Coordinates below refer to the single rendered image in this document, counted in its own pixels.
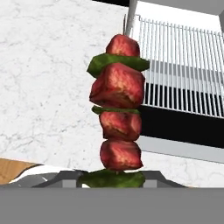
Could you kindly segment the kebab skewer with meat and peppers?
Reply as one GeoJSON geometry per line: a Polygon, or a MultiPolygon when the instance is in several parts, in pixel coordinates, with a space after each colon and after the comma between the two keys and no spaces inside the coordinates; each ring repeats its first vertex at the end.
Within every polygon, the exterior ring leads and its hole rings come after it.
{"type": "Polygon", "coordinates": [[[116,34],[106,52],[92,58],[87,72],[95,77],[89,100],[99,116],[104,142],[100,160],[104,168],[80,176],[89,187],[141,187],[145,176],[137,139],[142,119],[137,108],[144,101],[143,71],[150,62],[140,58],[139,44],[124,32],[116,34]]]}

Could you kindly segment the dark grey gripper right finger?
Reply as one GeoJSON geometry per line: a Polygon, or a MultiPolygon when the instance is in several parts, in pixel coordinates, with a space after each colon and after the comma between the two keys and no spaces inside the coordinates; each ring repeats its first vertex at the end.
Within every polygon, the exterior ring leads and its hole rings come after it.
{"type": "Polygon", "coordinates": [[[143,188],[185,188],[184,185],[166,179],[160,171],[143,171],[143,188]]]}

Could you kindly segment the white plate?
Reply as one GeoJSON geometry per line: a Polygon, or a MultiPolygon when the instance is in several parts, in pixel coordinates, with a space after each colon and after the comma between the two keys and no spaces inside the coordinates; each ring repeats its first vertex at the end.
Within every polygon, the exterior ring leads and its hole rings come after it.
{"type": "Polygon", "coordinates": [[[46,164],[34,165],[18,174],[8,185],[15,187],[33,187],[55,178],[60,172],[70,172],[69,168],[46,164]]]}

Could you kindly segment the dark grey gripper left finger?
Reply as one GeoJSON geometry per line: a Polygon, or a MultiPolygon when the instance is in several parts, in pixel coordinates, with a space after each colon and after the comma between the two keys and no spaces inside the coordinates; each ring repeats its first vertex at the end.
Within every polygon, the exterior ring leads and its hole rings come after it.
{"type": "Polygon", "coordinates": [[[54,178],[39,185],[35,185],[34,188],[81,188],[79,177],[82,174],[83,171],[60,171],[54,178]]]}

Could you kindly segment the toaster oven door with glass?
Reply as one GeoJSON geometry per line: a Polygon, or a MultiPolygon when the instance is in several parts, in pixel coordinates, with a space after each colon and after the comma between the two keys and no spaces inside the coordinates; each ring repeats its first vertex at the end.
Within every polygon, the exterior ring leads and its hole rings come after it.
{"type": "Polygon", "coordinates": [[[224,164],[223,118],[148,106],[139,111],[143,151],[224,164]]]}

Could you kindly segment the silver toaster oven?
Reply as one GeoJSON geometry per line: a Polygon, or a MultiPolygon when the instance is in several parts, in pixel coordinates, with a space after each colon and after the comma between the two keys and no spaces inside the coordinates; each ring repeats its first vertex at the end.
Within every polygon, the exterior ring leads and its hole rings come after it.
{"type": "Polygon", "coordinates": [[[94,0],[105,4],[126,7],[128,18],[136,14],[145,18],[181,23],[182,25],[207,28],[211,31],[224,29],[224,0],[214,0],[219,9],[197,9],[198,0],[94,0]]]}

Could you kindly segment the wooden cutting board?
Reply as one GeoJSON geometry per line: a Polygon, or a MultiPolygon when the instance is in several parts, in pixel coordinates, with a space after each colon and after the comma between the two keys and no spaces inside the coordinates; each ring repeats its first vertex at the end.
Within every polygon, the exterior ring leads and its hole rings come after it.
{"type": "Polygon", "coordinates": [[[8,184],[23,170],[34,165],[34,163],[0,158],[0,185],[8,184]]]}

